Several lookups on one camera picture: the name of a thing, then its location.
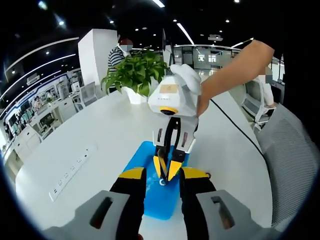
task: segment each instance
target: black ceiling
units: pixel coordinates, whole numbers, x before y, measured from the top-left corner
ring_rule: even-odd
[[[165,7],[158,7],[152,0],[43,0],[47,10],[39,8],[35,0],[12,1],[7,9],[14,9],[10,26],[6,31],[6,48],[4,67],[8,68],[13,62],[30,51],[43,45],[74,37],[82,37],[92,28],[115,29],[125,38],[132,40],[134,48],[152,45],[161,46],[162,28],[167,38],[173,44],[190,44],[187,37],[178,28],[181,23],[195,44],[212,44],[208,40],[210,34],[220,34],[222,46],[233,46],[252,37],[252,19],[254,19],[255,5],[259,0],[161,0]],[[65,27],[58,24],[57,19],[65,23]],[[68,41],[49,46],[24,58],[20,64],[24,73],[45,64],[51,60],[70,54],[78,54],[78,41]],[[49,64],[37,71],[43,76],[56,71],[66,72],[67,67],[61,67],[63,62],[68,66],[79,67],[78,55]],[[19,67],[13,66],[7,71],[6,77],[1,75],[1,89],[3,93],[11,86],[19,75]],[[26,84],[23,79],[15,84],[5,95],[10,102]]]

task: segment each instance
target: small ring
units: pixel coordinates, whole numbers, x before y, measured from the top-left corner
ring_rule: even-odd
[[[159,184],[160,184],[161,186],[165,186],[165,185],[166,185],[166,181],[161,178],[161,179],[159,180]]]

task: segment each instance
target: black cable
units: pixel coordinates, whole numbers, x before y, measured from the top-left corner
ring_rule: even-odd
[[[212,99],[210,99],[211,102],[213,102],[214,105],[216,105],[216,107],[226,116],[227,119],[229,119],[229,121],[253,144],[253,146],[255,147],[255,149],[257,149],[257,151],[260,153],[260,155],[263,157],[264,161],[265,161],[265,165],[266,165],[266,168],[268,170],[268,173],[269,173],[269,176],[270,176],[270,169],[269,169],[269,165],[268,165],[268,162],[267,162],[267,159],[265,157],[265,155],[260,151],[260,149],[258,148],[258,146],[254,143],[254,141],[251,140],[250,137],[248,137],[247,134],[245,134],[244,131],[242,131],[242,129],[240,127],[238,127],[237,124],[235,124],[235,122],[225,113],[225,111],[222,110],[222,108],[215,102],[213,101]]]

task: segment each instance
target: potted plant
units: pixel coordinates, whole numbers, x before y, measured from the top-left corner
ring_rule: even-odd
[[[148,49],[143,50],[145,49],[135,55],[126,56],[115,66],[116,72],[108,72],[102,79],[101,83],[105,83],[107,94],[108,89],[114,85],[119,92],[122,92],[122,89],[127,92],[132,104],[147,101],[151,86],[162,81],[168,66],[159,55]]]

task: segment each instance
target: blue tray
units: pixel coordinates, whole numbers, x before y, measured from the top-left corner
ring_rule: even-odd
[[[169,153],[172,157],[173,146]],[[135,167],[146,168],[146,195],[144,199],[144,214],[160,220],[168,220],[174,213],[177,200],[180,197],[179,176],[176,175],[166,186],[159,184],[159,178],[154,166],[156,147],[151,141],[144,141],[123,171]],[[189,154],[185,156],[183,166],[188,163]]]

